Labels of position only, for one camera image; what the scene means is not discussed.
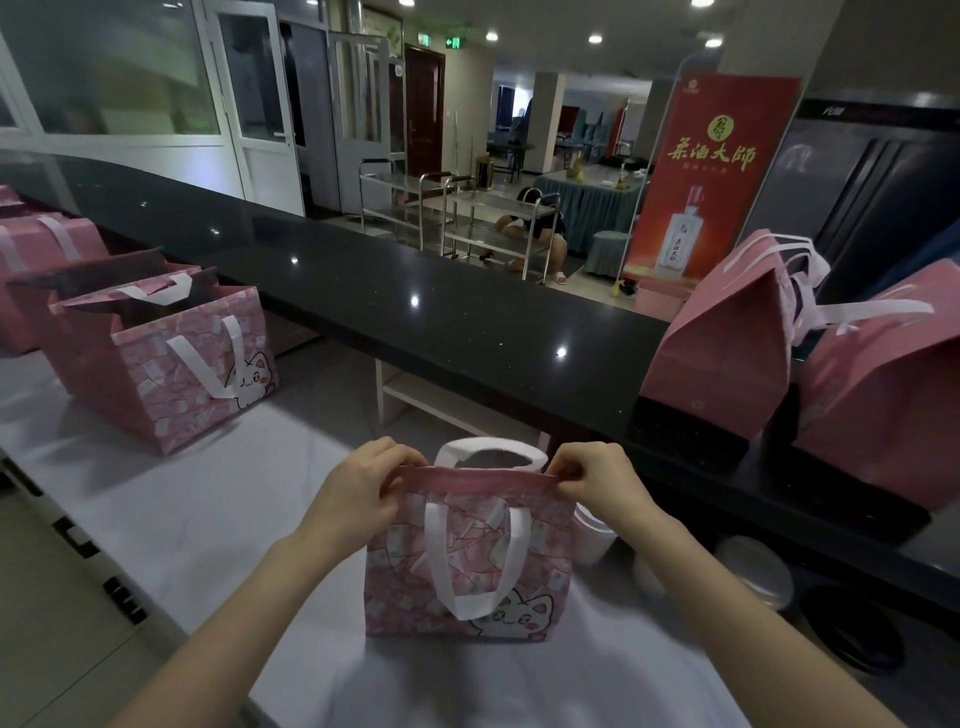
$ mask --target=white door frame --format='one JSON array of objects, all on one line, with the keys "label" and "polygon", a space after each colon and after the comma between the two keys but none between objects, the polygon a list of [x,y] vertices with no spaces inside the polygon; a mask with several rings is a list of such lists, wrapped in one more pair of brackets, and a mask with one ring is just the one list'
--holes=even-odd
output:
[{"label": "white door frame", "polygon": [[[284,208],[288,212],[303,215],[303,198],[300,184],[300,168],[297,163],[297,147],[294,140],[293,120],[290,111],[290,96],[287,91],[286,71],[283,68],[283,51],[280,47],[280,29],[276,19],[276,10],[270,3],[248,2],[247,0],[204,0],[206,9],[206,33],[213,48],[215,61],[214,71],[210,74],[211,82],[216,79],[226,109],[228,129],[233,141],[233,149],[240,170],[240,181],[243,185],[244,196],[261,205],[275,206],[264,202],[262,194],[256,189],[251,174],[250,162],[246,150],[264,152],[283,158],[284,187],[288,187],[284,195]],[[270,33],[270,46],[274,60],[274,75],[280,102],[280,118],[283,123],[282,140],[266,141],[243,136],[240,127],[240,116],[237,111],[236,98],[233,95],[233,85],[230,82],[227,50],[224,44],[218,15],[246,15],[264,17]]]},{"label": "white door frame", "polygon": [[[358,194],[359,162],[364,158],[390,158],[390,45],[383,36],[359,36],[352,33],[330,33],[327,51],[330,66],[330,89],[333,101],[333,138],[337,148],[337,172],[340,179],[340,204],[344,213],[359,214],[360,198]],[[376,79],[380,104],[380,140],[347,138],[344,135],[344,116],[342,89],[340,88],[341,69],[337,59],[337,42],[345,41],[356,46],[377,46],[379,73]],[[349,99],[354,106],[354,114],[366,112],[359,97]]]}]

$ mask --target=stainless steel cart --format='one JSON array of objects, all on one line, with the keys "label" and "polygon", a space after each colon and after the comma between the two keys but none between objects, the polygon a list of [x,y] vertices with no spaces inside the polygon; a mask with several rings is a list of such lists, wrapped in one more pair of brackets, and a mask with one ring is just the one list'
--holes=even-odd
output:
[{"label": "stainless steel cart", "polygon": [[[370,165],[389,164],[389,172],[365,172],[365,168]],[[395,225],[396,237],[402,238],[407,242],[409,237],[405,232],[417,234],[415,242],[420,243],[420,249],[424,249],[426,241],[443,246],[443,221],[444,211],[426,207],[423,205],[424,194],[437,193],[437,196],[444,190],[444,181],[452,176],[450,172],[431,172],[411,177],[403,172],[396,170],[396,163],[390,159],[364,159],[360,162],[360,227],[364,233],[367,232],[368,218],[386,220]],[[389,189],[389,199],[384,204],[375,204],[368,206],[364,200],[364,184],[375,184]],[[417,195],[417,200],[413,203],[399,203],[396,201],[394,192],[405,192],[411,195]]]},{"label": "stainless steel cart", "polygon": [[[473,246],[484,248],[496,253],[502,253],[511,257],[518,257],[523,260],[522,278],[527,280],[527,271],[530,268],[530,259],[537,255],[546,253],[546,260],[543,262],[543,276],[541,283],[546,282],[547,267],[550,262],[550,252],[553,250],[553,237],[557,232],[557,209],[560,207],[560,193],[553,192],[549,195],[542,195],[534,203],[523,203],[520,200],[513,200],[509,197],[501,197],[483,192],[476,189],[476,185],[463,191],[453,191],[454,185],[470,178],[451,177],[444,182],[444,221],[443,238],[441,240],[441,255],[446,255],[446,240],[449,239],[453,251],[451,256],[457,257],[457,241],[467,243],[467,257],[472,255]],[[453,215],[448,217],[447,205],[453,203],[455,206],[469,206],[469,220]],[[527,230],[526,241],[507,237],[502,232],[493,229],[493,223],[478,222],[475,218],[478,207],[489,207],[499,210],[515,218],[527,221],[529,227]],[[534,223],[540,218],[553,215],[553,225],[550,229],[550,242],[542,243],[534,238]]]}]

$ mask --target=cartoon cat print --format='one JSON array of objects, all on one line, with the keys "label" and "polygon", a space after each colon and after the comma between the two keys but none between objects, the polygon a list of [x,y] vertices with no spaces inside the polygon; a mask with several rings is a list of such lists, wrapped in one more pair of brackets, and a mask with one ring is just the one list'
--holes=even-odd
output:
[{"label": "cartoon cat print", "polygon": [[480,630],[478,637],[527,640],[550,626],[552,614],[552,596],[523,601],[516,589],[512,589],[493,614],[474,619],[470,624]]},{"label": "cartoon cat print", "polygon": [[[233,378],[234,371],[230,367],[227,383],[233,383]],[[239,379],[236,400],[240,409],[249,407],[274,391],[274,373],[270,371],[267,356],[263,352],[255,353],[249,361],[245,362]]]}]

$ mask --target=black countertop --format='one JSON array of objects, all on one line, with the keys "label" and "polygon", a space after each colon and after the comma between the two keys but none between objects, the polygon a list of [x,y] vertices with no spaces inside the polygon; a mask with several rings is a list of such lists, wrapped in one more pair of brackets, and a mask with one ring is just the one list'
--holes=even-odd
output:
[{"label": "black countertop", "polygon": [[941,568],[960,561],[960,510],[927,525],[782,438],[748,446],[639,400],[661,321],[129,167],[0,155],[0,182],[112,245],[216,266],[276,313],[528,425],[619,442],[655,497],[706,530],[756,535],[922,619],[960,614],[960,578]]}]

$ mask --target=wooden door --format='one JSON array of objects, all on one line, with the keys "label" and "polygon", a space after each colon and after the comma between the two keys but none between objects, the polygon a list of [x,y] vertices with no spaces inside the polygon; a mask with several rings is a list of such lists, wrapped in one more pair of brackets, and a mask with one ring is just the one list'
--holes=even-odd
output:
[{"label": "wooden door", "polygon": [[439,53],[406,47],[407,174],[442,171],[444,64]]}]

